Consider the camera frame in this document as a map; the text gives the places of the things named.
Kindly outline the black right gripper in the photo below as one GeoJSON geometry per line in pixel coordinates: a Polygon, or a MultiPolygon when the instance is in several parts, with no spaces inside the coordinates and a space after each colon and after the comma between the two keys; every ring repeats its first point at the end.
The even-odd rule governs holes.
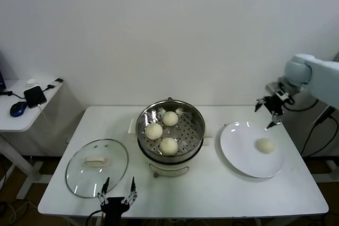
{"type": "Polygon", "coordinates": [[[265,96],[264,98],[257,99],[255,105],[255,112],[257,112],[263,105],[272,114],[271,122],[268,124],[266,129],[275,127],[281,124],[281,116],[284,111],[282,109],[284,101],[282,101],[277,95],[265,96]]]}

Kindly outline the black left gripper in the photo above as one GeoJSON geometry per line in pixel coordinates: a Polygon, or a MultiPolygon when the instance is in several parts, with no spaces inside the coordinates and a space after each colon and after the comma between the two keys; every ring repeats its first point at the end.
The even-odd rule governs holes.
{"type": "Polygon", "coordinates": [[[130,192],[127,197],[109,197],[106,198],[110,178],[108,177],[102,186],[101,192],[97,194],[103,213],[103,225],[119,225],[121,216],[128,210],[127,205],[133,205],[138,194],[136,190],[135,178],[132,178],[130,192]]]}

